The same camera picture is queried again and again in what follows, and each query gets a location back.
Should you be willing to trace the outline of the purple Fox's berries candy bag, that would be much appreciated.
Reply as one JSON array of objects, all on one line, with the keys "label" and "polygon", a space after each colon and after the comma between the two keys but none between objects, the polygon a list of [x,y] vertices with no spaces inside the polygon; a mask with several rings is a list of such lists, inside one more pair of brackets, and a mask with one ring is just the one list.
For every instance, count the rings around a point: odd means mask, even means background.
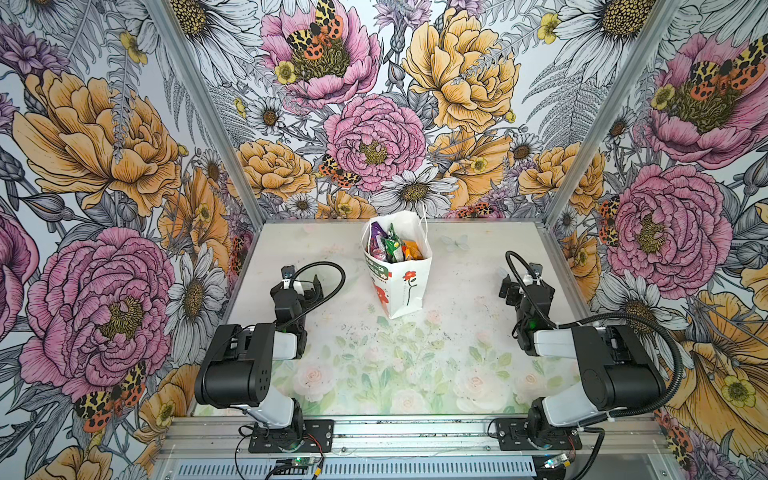
[{"label": "purple Fox's berries candy bag", "polygon": [[386,231],[381,225],[374,221],[370,224],[370,236],[368,242],[368,253],[377,260],[386,261],[387,253],[385,248],[385,240],[387,239]]}]

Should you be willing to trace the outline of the white paper gift bag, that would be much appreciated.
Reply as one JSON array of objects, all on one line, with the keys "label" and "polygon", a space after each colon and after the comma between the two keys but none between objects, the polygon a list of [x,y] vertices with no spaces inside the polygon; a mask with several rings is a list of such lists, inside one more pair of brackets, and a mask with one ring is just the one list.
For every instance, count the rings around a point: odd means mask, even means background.
[{"label": "white paper gift bag", "polygon": [[[423,260],[390,263],[380,261],[368,253],[370,224],[378,222],[386,231],[390,224],[395,226],[401,243],[415,241]],[[369,269],[375,292],[390,319],[419,311],[426,293],[433,250],[428,240],[428,224],[425,218],[412,211],[400,211],[370,219],[363,227],[360,247]]]}]

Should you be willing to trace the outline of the green candy bag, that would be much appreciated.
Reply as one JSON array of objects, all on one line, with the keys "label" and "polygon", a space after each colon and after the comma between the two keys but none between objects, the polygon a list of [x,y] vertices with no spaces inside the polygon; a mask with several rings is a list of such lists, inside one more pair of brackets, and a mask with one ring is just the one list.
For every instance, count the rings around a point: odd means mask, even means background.
[{"label": "green candy bag", "polygon": [[384,248],[386,258],[390,263],[399,263],[404,260],[403,246],[393,224],[388,227],[384,238]]}]

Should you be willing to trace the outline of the small orange snack packet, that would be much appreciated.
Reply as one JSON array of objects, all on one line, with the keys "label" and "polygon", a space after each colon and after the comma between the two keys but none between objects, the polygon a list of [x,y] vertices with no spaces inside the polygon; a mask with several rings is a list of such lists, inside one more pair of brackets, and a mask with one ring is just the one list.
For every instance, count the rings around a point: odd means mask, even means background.
[{"label": "small orange snack packet", "polygon": [[402,245],[402,251],[405,261],[418,261],[424,259],[424,256],[415,241],[405,240]]}]

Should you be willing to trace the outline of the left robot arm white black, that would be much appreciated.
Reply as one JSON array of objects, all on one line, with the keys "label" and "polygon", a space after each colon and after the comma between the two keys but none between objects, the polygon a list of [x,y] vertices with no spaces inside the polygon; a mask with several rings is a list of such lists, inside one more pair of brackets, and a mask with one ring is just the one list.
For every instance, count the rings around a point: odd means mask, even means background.
[{"label": "left robot arm white black", "polygon": [[260,426],[297,437],[305,427],[298,401],[272,386],[277,361],[299,360],[308,333],[306,314],[324,300],[321,281],[298,280],[297,269],[285,266],[282,280],[270,289],[276,319],[244,327],[219,326],[195,379],[195,400],[217,409],[231,408]]}]

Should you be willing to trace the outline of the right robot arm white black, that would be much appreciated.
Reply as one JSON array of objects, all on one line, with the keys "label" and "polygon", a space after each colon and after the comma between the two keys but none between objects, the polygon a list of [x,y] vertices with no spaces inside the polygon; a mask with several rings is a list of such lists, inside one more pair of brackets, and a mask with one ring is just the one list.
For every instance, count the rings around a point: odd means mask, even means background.
[{"label": "right robot arm white black", "polygon": [[539,267],[526,269],[527,275],[513,272],[500,284],[499,297],[516,312],[512,335],[530,357],[573,360],[578,381],[533,400],[526,420],[498,426],[497,437],[523,437],[534,449],[564,448],[578,443],[574,431],[580,427],[654,408],[667,385],[631,327],[643,319],[620,312],[617,325],[603,326],[606,315],[556,324],[548,318],[555,289],[541,279]]}]

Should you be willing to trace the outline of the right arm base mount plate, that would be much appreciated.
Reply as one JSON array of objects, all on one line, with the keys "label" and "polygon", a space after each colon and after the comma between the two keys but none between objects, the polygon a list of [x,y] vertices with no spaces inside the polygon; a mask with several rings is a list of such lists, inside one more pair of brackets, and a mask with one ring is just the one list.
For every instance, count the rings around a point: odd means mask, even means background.
[{"label": "right arm base mount plate", "polygon": [[495,438],[501,451],[578,451],[583,448],[578,432],[573,429],[529,425],[522,417],[496,418],[487,433]]}]

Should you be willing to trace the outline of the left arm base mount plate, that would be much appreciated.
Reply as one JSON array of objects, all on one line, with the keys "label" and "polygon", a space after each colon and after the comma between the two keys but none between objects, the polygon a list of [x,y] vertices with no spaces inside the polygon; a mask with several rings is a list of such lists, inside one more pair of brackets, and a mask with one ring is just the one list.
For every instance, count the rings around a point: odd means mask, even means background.
[{"label": "left arm base mount plate", "polygon": [[255,426],[247,449],[251,454],[326,454],[332,450],[334,429],[333,420],[322,419],[281,429]]}]

